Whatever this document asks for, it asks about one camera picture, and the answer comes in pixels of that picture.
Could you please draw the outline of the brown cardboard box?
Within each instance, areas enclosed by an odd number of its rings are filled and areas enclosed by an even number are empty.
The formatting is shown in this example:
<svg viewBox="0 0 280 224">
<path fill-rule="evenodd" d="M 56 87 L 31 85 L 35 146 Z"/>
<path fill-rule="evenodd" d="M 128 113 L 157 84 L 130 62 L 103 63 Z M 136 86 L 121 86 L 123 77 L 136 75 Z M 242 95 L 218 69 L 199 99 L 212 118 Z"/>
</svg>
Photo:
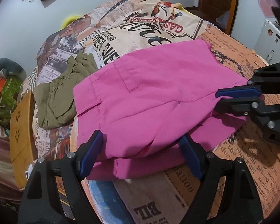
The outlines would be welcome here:
<svg viewBox="0 0 280 224">
<path fill-rule="evenodd" d="M 10 120 L 10 159 L 17 187 L 24 189 L 27 183 L 26 171 L 38 157 L 32 128 L 35 99 L 29 91 L 18 103 Z"/>
</svg>

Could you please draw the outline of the pink pants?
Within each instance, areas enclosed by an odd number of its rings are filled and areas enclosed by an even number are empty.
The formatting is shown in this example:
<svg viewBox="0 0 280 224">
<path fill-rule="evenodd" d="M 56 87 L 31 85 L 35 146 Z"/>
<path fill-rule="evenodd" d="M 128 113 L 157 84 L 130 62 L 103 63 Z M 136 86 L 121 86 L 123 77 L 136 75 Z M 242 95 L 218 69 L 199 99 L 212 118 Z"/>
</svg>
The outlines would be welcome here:
<svg viewBox="0 0 280 224">
<path fill-rule="evenodd" d="M 246 121 L 219 114 L 217 90 L 246 83 L 220 65 L 201 39 L 137 50 L 74 87 L 77 143 L 105 137 L 89 180 L 139 178 L 185 163 L 178 139 L 190 134 L 205 150 Z"/>
</svg>

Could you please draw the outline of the yellow pillow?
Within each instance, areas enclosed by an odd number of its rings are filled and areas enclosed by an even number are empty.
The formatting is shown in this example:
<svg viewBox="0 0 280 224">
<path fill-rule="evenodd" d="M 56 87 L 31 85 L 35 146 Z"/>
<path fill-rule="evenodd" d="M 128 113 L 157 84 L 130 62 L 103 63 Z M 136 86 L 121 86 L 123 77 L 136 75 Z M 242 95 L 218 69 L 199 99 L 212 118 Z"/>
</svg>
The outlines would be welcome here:
<svg viewBox="0 0 280 224">
<path fill-rule="evenodd" d="M 74 16 L 74 15 L 66 17 L 61 23 L 60 29 L 66 28 L 69 24 L 71 24 L 72 22 L 76 21 L 79 18 L 80 16 Z"/>
</svg>

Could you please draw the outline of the green patterned bag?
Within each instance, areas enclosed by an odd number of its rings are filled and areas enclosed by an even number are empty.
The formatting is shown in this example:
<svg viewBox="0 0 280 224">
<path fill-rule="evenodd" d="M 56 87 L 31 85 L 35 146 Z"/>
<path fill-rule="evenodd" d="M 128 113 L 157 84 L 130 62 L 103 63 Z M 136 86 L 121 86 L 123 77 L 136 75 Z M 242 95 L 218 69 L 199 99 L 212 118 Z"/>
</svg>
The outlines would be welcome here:
<svg viewBox="0 0 280 224">
<path fill-rule="evenodd" d="M 8 76 L 0 94 L 0 125 L 9 128 L 10 119 L 17 106 L 21 80 L 16 76 Z"/>
</svg>

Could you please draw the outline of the olive green folded garment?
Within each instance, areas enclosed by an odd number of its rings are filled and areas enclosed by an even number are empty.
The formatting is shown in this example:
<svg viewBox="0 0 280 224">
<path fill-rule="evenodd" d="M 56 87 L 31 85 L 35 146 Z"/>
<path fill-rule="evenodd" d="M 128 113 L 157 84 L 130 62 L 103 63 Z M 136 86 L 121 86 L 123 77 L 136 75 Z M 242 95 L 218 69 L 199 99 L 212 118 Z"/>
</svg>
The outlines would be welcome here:
<svg viewBox="0 0 280 224">
<path fill-rule="evenodd" d="M 49 83 L 34 88 L 38 125 L 51 130 L 69 123 L 76 115 L 73 88 L 98 71 L 92 54 L 78 53 L 67 60 L 67 70 Z"/>
</svg>

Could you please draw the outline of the white appliance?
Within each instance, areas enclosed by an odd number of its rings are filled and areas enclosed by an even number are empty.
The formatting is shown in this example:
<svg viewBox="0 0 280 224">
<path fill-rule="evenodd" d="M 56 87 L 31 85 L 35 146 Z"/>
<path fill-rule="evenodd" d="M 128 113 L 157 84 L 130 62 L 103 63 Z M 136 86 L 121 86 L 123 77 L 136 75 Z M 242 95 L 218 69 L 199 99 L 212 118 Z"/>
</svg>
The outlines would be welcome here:
<svg viewBox="0 0 280 224">
<path fill-rule="evenodd" d="M 265 20 L 254 50 L 270 65 L 280 62 L 280 29 L 276 22 Z"/>
</svg>

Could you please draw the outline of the newspaper print bed blanket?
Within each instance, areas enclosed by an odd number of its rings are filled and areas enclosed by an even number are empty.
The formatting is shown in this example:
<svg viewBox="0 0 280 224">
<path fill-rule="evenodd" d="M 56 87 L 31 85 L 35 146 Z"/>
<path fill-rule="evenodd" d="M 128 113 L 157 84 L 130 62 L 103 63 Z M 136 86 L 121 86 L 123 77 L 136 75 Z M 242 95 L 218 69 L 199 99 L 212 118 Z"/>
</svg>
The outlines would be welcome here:
<svg viewBox="0 0 280 224">
<path fill-rule="evenodd" d="M 280 223 L 280 63 L 174 4 L 113 0 L 36 56 L 18 223 Z"/>
</svg>

